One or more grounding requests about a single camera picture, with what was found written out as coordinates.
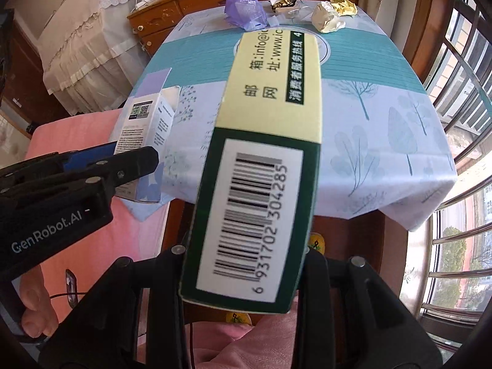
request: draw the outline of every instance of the yellow slipper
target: yellow slipper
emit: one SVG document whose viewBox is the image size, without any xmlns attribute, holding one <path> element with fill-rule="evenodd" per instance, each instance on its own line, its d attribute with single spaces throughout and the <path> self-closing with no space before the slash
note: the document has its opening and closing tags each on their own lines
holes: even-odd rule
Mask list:
<svg viewBox="0 0 492 369">
<path fill-rule="evenodd" d="M 319 251 L 322 255 L 325 255 L 325 239 L 323 239 L 321 234 L 311 233 L 307 245 L 312 249 Z"/>
<path fill-rule="evenodd" d="M 227 323 L 245 323 L 247 325 L 252 325 L 251 317 L 245 312 L 227 312 L 225 321 Z"/>
</svg>

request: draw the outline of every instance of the purple plastic bag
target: purple plastic bag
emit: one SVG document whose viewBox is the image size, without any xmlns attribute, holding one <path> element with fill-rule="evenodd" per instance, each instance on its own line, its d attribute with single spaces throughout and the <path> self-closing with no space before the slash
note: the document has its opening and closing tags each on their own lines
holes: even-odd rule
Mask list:
<svg viewBox="0 0 492 369">
<path fill-rule="evenodd" d="M 225 13 L 230 24 L 247 32 L 267 27 L 267 14 L 258 0 L 225 0 Z"/>
</svg>

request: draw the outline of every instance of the finger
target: finger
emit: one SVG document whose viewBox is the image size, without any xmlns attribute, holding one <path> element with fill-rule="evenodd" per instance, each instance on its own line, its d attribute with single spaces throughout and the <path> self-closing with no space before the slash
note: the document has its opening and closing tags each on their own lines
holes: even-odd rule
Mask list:
<svg viewBox="0 0 492 369">
<path fill-rule="evenodd" d="M 48 292 L 44 290 L 41 295 L 40 309 L 39 311 L 43 314 L 46 319 L 46 326 L 43 329 L 43 333 L 47 336 L 52 336 L 55 330 L 58 328 L 58 316 L 55 309 L 51 305 L 50 296 Z"/>
<path fill-rule="evenodd" d="M 46 318 L 41 312 L 26 309 L 22 315 L 21 324 L 25 333 L 35 339 L 46 328 Z"/>
<path fill-rule="evenodd" d="M 26 308 L 38 310 L 43 290 L 46 289 L 41 266 L 33 267 L 21 276 L 19 295 Z"/>
</svg>

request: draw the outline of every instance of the window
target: window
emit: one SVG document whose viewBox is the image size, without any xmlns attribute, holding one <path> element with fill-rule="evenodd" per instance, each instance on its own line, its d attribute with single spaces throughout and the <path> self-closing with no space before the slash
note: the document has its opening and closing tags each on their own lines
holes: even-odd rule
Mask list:
<svg viewBox="0 0 492 369">
<path fill-rule="evenodd" d="M 427 223 L 409 233 L 400 293 L 444 362 L 492 297 L 492 32 L 480 9 L 478 0 L 454 0 L 441 49 L 424 82 L 458 182 Z"/>
<path fill-rule="evenodd" d="M 446 35 L 424 86 L 440 116 L 458 172 L 489 152 L 492 40 L 475 0 L 454 0 Z"/>
</svg>

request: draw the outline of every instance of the barcode label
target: barcode label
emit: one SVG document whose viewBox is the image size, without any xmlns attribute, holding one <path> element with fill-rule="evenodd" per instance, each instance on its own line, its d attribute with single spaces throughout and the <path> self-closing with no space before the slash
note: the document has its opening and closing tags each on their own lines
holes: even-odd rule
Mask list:
<svg viewBox="0 0 492 369">
<path fill-rule="evenodd" d="M 227 139 L 197 285 L 229 297 L 274 302 L 297 205 L 303 152 Z"/>
</svg>

